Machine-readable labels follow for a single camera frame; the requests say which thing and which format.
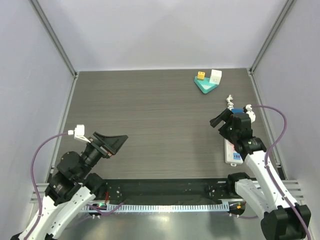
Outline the yellow plug cube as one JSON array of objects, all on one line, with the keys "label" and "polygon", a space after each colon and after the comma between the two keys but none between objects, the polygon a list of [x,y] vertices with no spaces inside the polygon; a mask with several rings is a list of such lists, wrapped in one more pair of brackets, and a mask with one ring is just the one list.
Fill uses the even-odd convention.
[{"label": "yellow plug cube", "polygon": [[197,73],[197,79],[198,79],[198,80],[204,80],[204,78],[205,78],[205,72],[199,71],[199,72]]}]

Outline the white plug cube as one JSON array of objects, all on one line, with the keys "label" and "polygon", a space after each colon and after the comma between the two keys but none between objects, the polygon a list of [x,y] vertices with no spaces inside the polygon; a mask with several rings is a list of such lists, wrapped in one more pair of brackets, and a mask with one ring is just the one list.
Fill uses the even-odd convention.
[{"label": "white plug cube", "polygon": [[210,74],[210,78],[209,78],[209,82],[211,84],[219,85],[221,78],[222,78],[222,71],[221,70],[216,70],[216,69],[211,70],[211,74]]}]

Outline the teal triangular socket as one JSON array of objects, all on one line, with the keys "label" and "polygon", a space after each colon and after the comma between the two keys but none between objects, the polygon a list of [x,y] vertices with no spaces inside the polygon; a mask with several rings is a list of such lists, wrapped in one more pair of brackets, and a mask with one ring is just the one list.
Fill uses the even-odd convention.
[{"label": "teal triangular socket", "polygon": [[204,77],[204,79],[198,79],[197,76],[195,76],[194,83],[197,85],[197,87],[201,90],[203,94],[207,94],[219,86],[218,84],[210,83],[209,77]]}]

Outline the left aluminium frame post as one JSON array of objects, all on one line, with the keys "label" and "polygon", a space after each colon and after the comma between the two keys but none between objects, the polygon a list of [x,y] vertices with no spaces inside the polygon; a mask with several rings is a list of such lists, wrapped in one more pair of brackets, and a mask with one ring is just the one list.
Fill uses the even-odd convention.
[{"label": "left aluminium frame post", "polygon": [[51,39],[53,45],[55,46],[56,50],[58,51],[60,57],[64,61],[66,67],[68,68],[69,72],[71,73],[72,77],[75,79],[78,75],[77,71],[73,67],[67,53],[65,52],[58,36],[56,35],[52,25],[50,24],[49,19],[47,18],[43,8],[41,7],[38,0],[29,0],[30,5],[33,7],[35,13],[37,14],[41,24],[43,25],[45,31],[47,32],[49,38]]}]

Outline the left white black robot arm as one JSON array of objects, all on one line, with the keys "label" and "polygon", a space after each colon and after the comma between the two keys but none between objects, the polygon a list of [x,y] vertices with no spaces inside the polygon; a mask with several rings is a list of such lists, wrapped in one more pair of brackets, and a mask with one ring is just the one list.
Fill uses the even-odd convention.
[{"label": "left white black robot arm", "polygon": [[81,154],[68,151],[61,157],[43,197],[35,189],[38,211],[24,231],[12,236],[13,240],[57,240],[82,208],[106,195],[106,181],[91,170],[100,159],[114,156],[128,136],[94,132],[87,138],[83,125],[65,135],[84,142],[86,148]]}]

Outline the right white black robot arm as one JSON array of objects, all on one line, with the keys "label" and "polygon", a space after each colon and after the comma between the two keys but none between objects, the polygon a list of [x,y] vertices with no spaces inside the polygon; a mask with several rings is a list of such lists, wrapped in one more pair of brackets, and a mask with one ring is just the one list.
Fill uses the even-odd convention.
[{"label": "right white black robot arm", "polygon": [[300,205],[287,190],[271,163],[269,150],[253,135],[255,119],[249,104],[237,113],[227,108],[210,120],[213,128],[223,122],[219,134],[234,146],[259,184],[256,187],[246,173],[233,173],[227,177],[226,194],[231,198],[240,196],[246,201],[260,220],[265,239],[309,240],[311,211],[307,205]]}]

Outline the blue plug cube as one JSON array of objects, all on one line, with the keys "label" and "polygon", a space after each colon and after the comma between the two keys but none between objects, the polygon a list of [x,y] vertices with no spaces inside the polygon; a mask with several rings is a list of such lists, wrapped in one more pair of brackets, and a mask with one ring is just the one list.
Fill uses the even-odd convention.
[{"label": "blue plug cube", "polygon": [[233,108],[231,111],[232,111],[233,114],[243,113],[244,112],[242,108]]}]

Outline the white power strip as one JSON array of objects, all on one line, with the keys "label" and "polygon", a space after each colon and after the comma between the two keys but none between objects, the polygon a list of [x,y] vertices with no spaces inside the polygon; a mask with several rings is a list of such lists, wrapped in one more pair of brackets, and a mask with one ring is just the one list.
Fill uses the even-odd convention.
[{"label": "white power strip", "polygon": [[224,161],[232,167],[243,164],[242,157],[235,151],[234,145],[226,139],[224,140]]}]

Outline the right aluminium frame post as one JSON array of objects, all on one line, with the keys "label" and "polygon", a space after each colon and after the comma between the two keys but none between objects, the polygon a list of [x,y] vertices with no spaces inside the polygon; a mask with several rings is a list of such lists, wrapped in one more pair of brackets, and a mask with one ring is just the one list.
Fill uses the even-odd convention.
[{"label": "right aluminium frame post", "polygon": [[283,23],[285,22],[285,19],[290,14],[290,11],[294,7],[296,0],[286,0],[284,2],[283,7],[281,8],[277,18],[275,19],[275,22],[273,23],[266,39],[264,40],[257,56],[255,57],[251,67],[247,69],[248,74],[251,76],[254,74],[255,70],[257,69],[259,63],[261,62],[262,58],[264,57],[265,53],[267,52],[268,48],[272,44],[273,40],[275,39],[276,35],[280,31]]}]

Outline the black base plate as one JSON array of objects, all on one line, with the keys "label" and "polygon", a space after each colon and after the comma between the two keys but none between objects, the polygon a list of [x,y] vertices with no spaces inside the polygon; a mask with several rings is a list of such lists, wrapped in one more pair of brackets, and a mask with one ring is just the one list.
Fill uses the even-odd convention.
[{"label": "black base plate", "polygon": [[242,215],[246,202],[230,191],[226,178],[107,179],[97,201],[118,205],[204,206],[227,202],[229,212]]}]

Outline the aluminium frame post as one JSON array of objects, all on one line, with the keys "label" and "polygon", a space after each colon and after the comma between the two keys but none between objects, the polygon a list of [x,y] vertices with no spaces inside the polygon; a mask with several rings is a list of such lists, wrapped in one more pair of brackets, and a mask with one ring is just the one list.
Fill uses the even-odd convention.
[{"label": "aluminium frame post", "polygon": [[41,24],[43,25],[45,31],[47,32],[49,38],[51,39],[53,45],[55,46],[56,50],[58,51],[60,57],[64,61],[66,67],[68,68],[69,72],[71,73],[72,77],[75,79],[78,75],[77,71],[73,67],[67,53],[65,52],[58,36],[56,35],[52,25],[50,24],[49,19],[47,18],[43,8],[41,7],[38,0],[29,0],[30,5],[33,7],[35,13],[37,14]]},{"label": "aluminium frame post", "polygon": [[259,63],[261,62],[262,58],[264,57],[265,53],[267,52],[268,48],[272,44],[273,40],[275,39],[276,35],[280,31],[283,23],[285,22],[285,19],[290,14],[290,11],[294,7],[296,0],[286,0],[284,2],[283,7],[281,8],[277,18],[275,19],[275,22],[273,23],[266,39],[264,40],[257,56],[255,57],[251,67],[247,69],[248,74],[251,76],[254,74],[255,70],[257,69]]}]

